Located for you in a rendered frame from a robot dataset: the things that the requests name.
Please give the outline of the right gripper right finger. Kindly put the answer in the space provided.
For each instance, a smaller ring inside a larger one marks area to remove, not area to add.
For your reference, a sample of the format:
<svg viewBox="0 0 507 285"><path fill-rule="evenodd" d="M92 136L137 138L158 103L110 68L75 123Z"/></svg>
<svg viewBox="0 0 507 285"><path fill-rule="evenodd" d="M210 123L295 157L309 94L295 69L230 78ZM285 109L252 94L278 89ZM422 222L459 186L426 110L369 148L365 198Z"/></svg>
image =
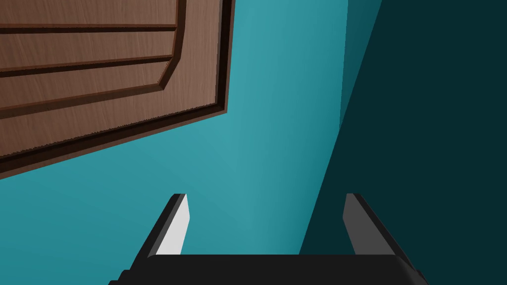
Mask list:
<svg viewBox="0 0 507 285"><path fill-rule="evenodd" d="M401 247L361 194L346 194L343 221L357 255L405 256Z"/></svg>

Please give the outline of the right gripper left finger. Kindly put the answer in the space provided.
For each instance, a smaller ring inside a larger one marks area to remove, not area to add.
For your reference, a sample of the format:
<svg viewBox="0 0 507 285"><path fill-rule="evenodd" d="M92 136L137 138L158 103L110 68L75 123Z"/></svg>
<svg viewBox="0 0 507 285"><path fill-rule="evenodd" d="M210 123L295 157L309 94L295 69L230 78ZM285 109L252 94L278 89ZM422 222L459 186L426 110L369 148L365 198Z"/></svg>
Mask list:
<svg viewBox="0 0 507 285"><path fill-rule="evenodd" d="M136 258L149 258L154 255L179 255L186 236L190 213L185 193L175 193L148 237Z"/></svg>

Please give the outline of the brown wooden panelled door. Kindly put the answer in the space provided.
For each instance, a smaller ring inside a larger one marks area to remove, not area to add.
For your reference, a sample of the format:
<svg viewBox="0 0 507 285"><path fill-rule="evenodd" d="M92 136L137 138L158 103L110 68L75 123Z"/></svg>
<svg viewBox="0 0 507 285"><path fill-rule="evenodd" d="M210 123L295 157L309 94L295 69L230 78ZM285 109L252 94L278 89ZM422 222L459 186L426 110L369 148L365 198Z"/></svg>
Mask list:
<svg viewBox="0 0 507 285"><path fill-rule="evenodd" d="M0 158L214 105L231 0L0 0Z"/></svg>

